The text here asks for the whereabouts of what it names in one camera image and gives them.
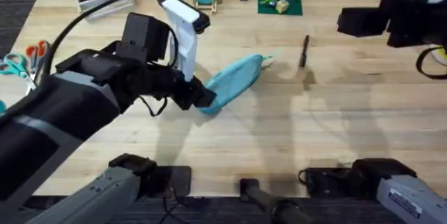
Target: scissors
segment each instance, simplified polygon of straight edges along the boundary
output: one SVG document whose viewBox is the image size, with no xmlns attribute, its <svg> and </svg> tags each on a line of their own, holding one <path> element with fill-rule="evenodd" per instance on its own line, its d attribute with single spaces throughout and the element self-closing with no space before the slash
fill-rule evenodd
<svg viewBox="0 0 447 224">
<path fill-rule="evenodd" d="M 27 57 L 31 62 L 31 70 L 29 72 L 29 77 L 33 80 L 34 84 L 36 83 L 36 78 L 38 72 L 41 70 L 44 58 L 47 56 L 48 50 L 50 48 L 50 43 L 46 40 L 40 40 L 36 45 L 29 46 L 27 48 Z M 27 95 L 31 92 L 32 87 L 31 84 L 28 84 Z"/>
<path fill-rule="evenodd" d="M 0 63 L 0 74 L 16 75 L 28 82 L 28 85 L 36 88 L 36 84 L 29 77 L 27 72 L 27 59 L 22 54 L 9 53 L 3 58 L 3 63 Z"/>
</svg>

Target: dark carpet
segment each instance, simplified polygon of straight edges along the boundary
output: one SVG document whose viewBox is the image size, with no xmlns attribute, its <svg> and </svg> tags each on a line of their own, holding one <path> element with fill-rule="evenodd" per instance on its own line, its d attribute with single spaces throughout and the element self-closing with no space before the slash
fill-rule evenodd
<svg viewBox="0 0 447 224">
<path fill-rule="evenodd" d="M 15 42 L 35 0 L 0 0 L 0 56 L 5 55 Z M 54 204 L 54 197 L 33 197 L 30 205 L 44 208 Z M 237 198 L 189 199 L 188 207 L 179 207 L 173 213 L 189 223 L 267 223 L 259 209 Z M 303 210 L 310 216 L 320 216 L 331 223 L 403 223 L 394 214 L 375 202 L 355 200 L 298 199 Z M 17 223 L 35 216 L 39 211 L 24 210 Z M 144 198 L 115 215 L 109 224 L 158 223 L 164 211 L 160 199 Z M 167 218 L 165 223 L 179 223 Z"/>
</svg>

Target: orange scissors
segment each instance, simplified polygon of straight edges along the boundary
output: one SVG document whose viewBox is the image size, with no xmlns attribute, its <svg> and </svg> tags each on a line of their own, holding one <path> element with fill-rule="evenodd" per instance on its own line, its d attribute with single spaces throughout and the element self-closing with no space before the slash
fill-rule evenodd
<svg viewBox="0 0 447 224">
<path fill-rule="evenodd" d="M 31 63 L 31 70 L 29 77 L 36 83 L 38 72 L 41 70 L 45 57 L 50 50 L 50 43 L 46 40 L 40 40 L 37 45 L 32 45 L 27 48 L 27 57 Z M 34 89 L 31 85 L 28 86 L 27 94 Z"/>
</svg>

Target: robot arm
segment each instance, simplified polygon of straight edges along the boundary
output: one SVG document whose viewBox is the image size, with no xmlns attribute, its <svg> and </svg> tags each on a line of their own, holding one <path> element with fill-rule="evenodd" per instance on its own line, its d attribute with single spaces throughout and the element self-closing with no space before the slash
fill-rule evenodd
<svg viewBox="0 0 447 224">
<path fill-rule="evenodd" d="M 204 20 L 201 30 L 210 25 L 209 18 Z M 142 23 L 144 33 L 132 34 Z M 153 17 L 130 14 L 122 41 L 102 51 L 83 50 L 61 62 L 57 73 L 47 76 L 29 97 L 0 117 L 2 220 L 12 216 L 84 141 L 139 96 L 170 97 L 183 110 L 208 106 L 214 100 L 216 95 L 196 77 L 186 81 L 182 71 L 154 63 L 164 58 L 170 31 Z"/>
</svg>

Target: label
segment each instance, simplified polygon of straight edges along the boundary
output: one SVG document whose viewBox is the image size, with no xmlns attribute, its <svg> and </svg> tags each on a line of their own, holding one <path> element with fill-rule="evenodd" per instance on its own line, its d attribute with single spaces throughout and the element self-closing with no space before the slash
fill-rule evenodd
<svg viewBox="0 0 447 224">
<path fill-rule="evenodd" d="M 420 218 L 420 215 L 422 214 L 422 208 L 412 202 L 407 196 L 397 192 L 394 188 L 390 188 L 388 197 L 392 201 L 398 203 L 414 217 Z"/>
</svg>

